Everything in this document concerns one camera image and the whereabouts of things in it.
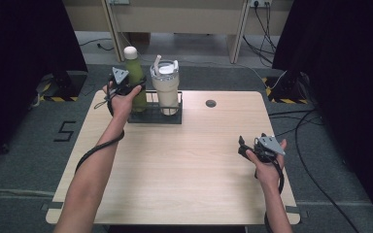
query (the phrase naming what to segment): black curtain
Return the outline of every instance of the black curtain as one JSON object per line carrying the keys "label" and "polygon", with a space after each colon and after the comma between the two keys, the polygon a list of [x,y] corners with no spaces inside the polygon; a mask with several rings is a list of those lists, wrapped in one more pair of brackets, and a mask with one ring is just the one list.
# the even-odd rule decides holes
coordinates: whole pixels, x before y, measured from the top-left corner
{"label": "black curtain", "polygon": [[373,1],[294,0],[273,68],[310,77],[329,132],[373,203]]}
{"label": "black curtain", "polygon": [[0,146],[47,74],[87,71],[61,0],[0,1]]}

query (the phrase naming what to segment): green bottle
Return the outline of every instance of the green bottle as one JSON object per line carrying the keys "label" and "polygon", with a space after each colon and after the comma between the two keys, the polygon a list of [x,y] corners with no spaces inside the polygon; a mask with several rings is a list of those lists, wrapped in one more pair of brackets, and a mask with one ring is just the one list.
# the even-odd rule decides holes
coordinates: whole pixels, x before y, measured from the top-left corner
{"label": "green bottle", "polygon": [[[141,63],[138,59],[138,52],[134,47],[126,47],[123,50],[125,57],[125,68],[129,72],[128,78],[131,85],[139,83],[144,77]],[[142,90],[132,101],[133,112],[143,112],[147,107],[147,93]]]}

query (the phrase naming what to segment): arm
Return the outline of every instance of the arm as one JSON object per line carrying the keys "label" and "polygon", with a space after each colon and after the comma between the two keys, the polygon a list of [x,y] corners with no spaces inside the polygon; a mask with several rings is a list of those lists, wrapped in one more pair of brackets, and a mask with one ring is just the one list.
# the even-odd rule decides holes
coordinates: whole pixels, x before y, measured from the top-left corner
{"label": "arm", "polygon": [[[281,147],[283,149],[287,147],[286,140],[281,142]],[[259,161],[252,151],[247,150],[246,153],[248,158],[256,166],[256,175],[264,193],[266,214],[271,229],[273,232],[292,232],[283,200],[278,190],[279,175],[277,170],[274,165]],[[278,154],[277,160],[280,163],[281,169],[283,169],[284,157]]]}
{"label": "arm", "polygon": [[[114,116],[96,145],[117,138],[126,124],[132,99],[141,86],[127,96],[112,98]],[[91,232],[92,224],[111,175],[118,143],[95,152],[78,169],[66,193],[65,203],[54,232]]]}

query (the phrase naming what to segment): wooden tabletop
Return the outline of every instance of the wooden tabletop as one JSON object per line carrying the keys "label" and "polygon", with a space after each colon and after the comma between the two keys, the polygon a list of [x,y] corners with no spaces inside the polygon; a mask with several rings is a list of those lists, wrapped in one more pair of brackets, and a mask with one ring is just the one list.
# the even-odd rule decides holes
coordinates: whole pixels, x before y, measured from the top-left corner
{"label": "wooden tabletop", "polygon": [[[98,91],[88,110],[53,202],[63,202],[79,159],[111,119]],[[242,135],[274,132],[262,97],[247,91],[183,91],[182,124],[127,123],[95,223],[263,224],[264,198],[255,166],[238,154]],[[215,100],[214,108],[206,106]],[[287,173],[284,205],[295,207]],[[61,210],[49,209],[57,223]],[[299,214],[288,214],[291,224]]]}

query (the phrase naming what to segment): person's right arm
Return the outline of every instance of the person's right arm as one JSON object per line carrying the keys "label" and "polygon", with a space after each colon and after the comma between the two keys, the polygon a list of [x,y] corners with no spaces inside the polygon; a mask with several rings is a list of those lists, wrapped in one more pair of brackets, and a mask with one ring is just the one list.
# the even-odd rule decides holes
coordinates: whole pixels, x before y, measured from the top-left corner
{"label": "person's right arm", "polygon": [[[287,147],[287,141],[281,142],[283,150]],[[256,176],[259,180],[265,198],[266,215],[269,225],[273,232],[292,232],[289,224],[283,200],[281,199],[280,191],[278,190],[278,182],[280,176],[273,164],[262,163],[256,155],[250,151],[246,151],[248,158],[256,166]],[[278,154],[277,161],[284,168],[284,157]]]}

